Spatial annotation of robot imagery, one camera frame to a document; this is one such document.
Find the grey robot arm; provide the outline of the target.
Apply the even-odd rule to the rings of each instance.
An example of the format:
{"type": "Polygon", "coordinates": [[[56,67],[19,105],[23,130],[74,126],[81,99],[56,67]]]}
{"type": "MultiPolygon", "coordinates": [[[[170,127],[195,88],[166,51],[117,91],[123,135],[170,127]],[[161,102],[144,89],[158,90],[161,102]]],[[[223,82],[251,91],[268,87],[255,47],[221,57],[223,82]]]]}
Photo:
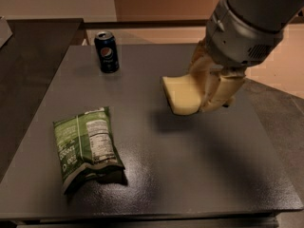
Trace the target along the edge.
{"type": "Polygon", "coordinates": [[[194,110],[228,105],[245,70],[269,56],[303,6],[304,0],[219,0],[189,68],[196,88],[194,110]]]}

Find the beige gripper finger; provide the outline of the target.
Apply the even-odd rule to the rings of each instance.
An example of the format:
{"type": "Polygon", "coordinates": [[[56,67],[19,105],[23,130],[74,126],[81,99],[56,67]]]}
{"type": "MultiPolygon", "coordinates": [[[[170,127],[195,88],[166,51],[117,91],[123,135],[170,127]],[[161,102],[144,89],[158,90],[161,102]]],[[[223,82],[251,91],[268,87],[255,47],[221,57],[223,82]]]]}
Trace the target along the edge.
{"type": "Polygon", "coordinates": [[[195,80],[195,85],[199,92],[199,110],[201,112],[207,112],[213,109],[211,101],[219,86],[218,75],[212,70],[215,64],[208,54],[205,41],[200,40],[193,52],[188,72],[195,80]]]}
{"type": "Polygon", "coordinates": [[[200,111],[209,112],[230,105],[245,77],[245,68],[212,68],[204,86],[200,111]]]}

